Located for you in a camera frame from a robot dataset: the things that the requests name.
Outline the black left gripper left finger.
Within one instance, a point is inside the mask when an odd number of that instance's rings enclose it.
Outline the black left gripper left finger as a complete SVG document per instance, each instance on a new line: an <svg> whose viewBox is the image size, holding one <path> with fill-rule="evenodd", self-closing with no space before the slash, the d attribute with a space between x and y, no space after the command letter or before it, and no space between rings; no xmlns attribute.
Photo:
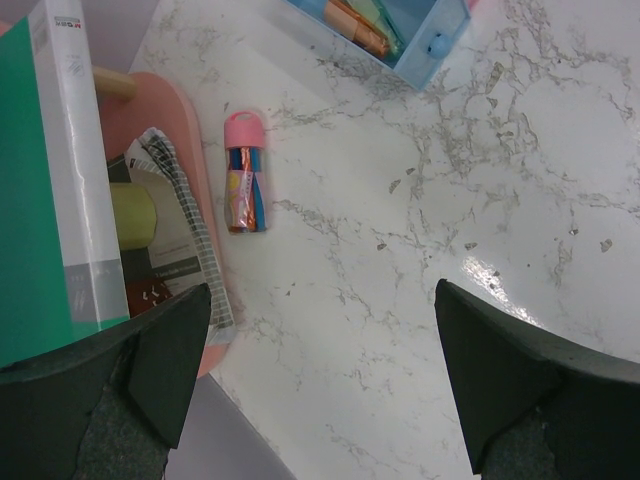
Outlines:
<svg viewBox="0 0 640 480"><path fill-rule="evenodd" d="M162 478L184 428L210 314L201 284L2 368L2 478Z"/></svg>

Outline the green mini stapler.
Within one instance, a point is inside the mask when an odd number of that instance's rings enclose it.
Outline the green mini stapler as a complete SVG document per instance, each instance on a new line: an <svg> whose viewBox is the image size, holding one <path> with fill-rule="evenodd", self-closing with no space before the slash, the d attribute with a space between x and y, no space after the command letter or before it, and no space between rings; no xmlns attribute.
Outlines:
<svg viewBox="0 0 640 480"><path fill-rule="evenodd" d="M352 0L348 1L348 4L386 36L389 44L389 53L386 57L399 58L405 48L405 39L383 2Z"/></svg>

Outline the pink capped clear tube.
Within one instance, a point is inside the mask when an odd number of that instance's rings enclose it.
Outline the pink capped clear tube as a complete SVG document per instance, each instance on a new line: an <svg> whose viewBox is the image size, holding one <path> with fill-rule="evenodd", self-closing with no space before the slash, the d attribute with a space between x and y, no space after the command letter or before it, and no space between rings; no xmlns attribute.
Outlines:
<svg viewBox="0 0 640 480"><path fill-rule="evenodd" d="M235 112L225 120L225 220L230 233L267 230L265 145L264 127L255 112Z"/></svg>

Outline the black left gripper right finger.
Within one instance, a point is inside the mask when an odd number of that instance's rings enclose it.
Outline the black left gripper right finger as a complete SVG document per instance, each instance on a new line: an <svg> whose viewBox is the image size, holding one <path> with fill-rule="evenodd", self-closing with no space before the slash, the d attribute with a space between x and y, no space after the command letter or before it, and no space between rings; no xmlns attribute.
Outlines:
<svg viewBox="0 0 640 480"><path fill-rule="evenodd" d="M445 279L435 312L473 473L638 478L638 363L512 317Z"/></svg>

